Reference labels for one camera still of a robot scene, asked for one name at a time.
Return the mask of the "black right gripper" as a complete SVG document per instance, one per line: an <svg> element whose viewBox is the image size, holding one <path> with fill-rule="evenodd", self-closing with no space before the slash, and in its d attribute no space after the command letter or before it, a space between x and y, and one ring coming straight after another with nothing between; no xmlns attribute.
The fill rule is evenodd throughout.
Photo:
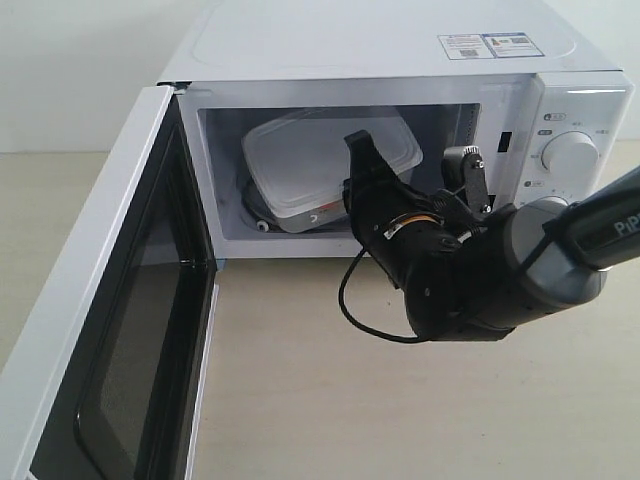
<svg viewBox="0 0 640 480"><path fill-rule="evenodd" d="M353 236L394 287L405 290L423 261L446 257L460 248L461 236L483 232L483 221L457 193L425 194L399 181L368 131L344 142L350 163L343 200Z"/></svg>

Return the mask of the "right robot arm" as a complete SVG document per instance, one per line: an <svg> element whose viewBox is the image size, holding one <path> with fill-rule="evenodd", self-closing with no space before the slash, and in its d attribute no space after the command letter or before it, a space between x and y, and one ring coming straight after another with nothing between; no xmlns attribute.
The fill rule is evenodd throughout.
<svg viewBox="0 0 640 480"><path fill-rule="evenodd" d="M408 344L498 341L586 304L608 270L639 255L639 173L588 198L493 209L478 147L456 146L424 194L394 173L365 130L345 139L343 202L361 254L403 294Z"/></svg>

